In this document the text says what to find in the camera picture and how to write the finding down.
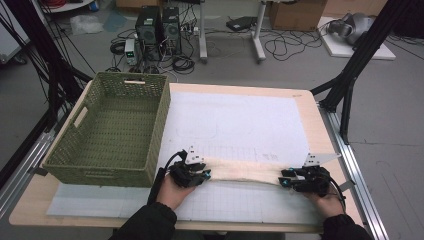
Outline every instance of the cream colored cloth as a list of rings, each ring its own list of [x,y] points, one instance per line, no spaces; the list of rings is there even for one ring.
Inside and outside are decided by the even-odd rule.
[[[212,181],[259,182],[280,185],[284,163],[252,162],[239,160],[205,159],[205,169],[211,170]]]

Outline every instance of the white mat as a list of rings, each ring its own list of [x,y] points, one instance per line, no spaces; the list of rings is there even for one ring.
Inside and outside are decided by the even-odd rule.
[[[322,17],[318,23],[318,29],[332,20],[334,20],[334,18]],[[337,34],[327,34],[326,27],[320,32],[320,34],[330,56],[347,58],[353,55],[352,46],[347,44],[345,39],[339,37]],[[386,47],[386,45],[381,44],[380,49],[377,50],[372,59],[395,60],[396,56]]]
[[[293,99],[172,93],[159,166],[194,145],[205,157],[284,161],[300,167],[308,145]],[[149,189],[60,184],[48,215],[128,218]],[[279,186],[206,182],[176,211],[180,220],[320,224],[301,194]]]

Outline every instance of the table leg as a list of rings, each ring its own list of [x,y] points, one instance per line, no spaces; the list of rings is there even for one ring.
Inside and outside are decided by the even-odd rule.
[[[206,63],[208,60],[208,52],[206,48],[204,5],[205,5],[205,0],[200,0],[199,50],[200,50],[200,60],[203,63]]]
[[[261,33],[262,20],[264,19],[266,8],[266,1],[259,3],[258,22],[256,24],[256,31],[252,31],[252,39],[255,45],[256,52],[258,53],[258,63],[266,59],[264,49],[262,48],[261,41],[259,40],[259,34]]]

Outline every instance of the gray floor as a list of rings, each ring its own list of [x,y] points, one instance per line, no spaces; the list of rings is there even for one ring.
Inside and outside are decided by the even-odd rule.
[[[104,22],[108,13],[96,15]],[[216,20],[210,24],[221,23]],[[134,22],[128,21],[117,32],[72,36],[72,40],[93,68],[103,71],[110,67],[110,40],[133,26]],[[285,62],[267,53],[267,60],[258,65],[248,37],[211,35],[207,39],[208,63],[201,64],[195,52],[195,71],[177,75],[180,83],[312,89],[337,76],[348,61],[330,57],[321,46],[306,49]],[[424,57],[423,45],[398,44]],[[360,75],[353,96],[349,138],[388,236],[424,239],[424,194],[420,187],[424,182],[424,61],[390,43],[386,45],[396,60],[373,60]],[[92,74],[75,51],[70,55],[77,68]],[[3,167],[47,107],[31,65],[0,69],[0,106]],[[11,226],[9,214],[0,220],[1,239],[107,239],[111,233],[110,229],[97,228]],[[319,237],[288,234],[287,239]]]

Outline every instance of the black jacket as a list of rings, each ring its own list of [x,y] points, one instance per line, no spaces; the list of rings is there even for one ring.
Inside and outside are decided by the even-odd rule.
[[[153,203],[138,210],[109,240],[170,240],[177,216],[167,206]],[[348,215],[324,221],[323,240],[371,240]]]

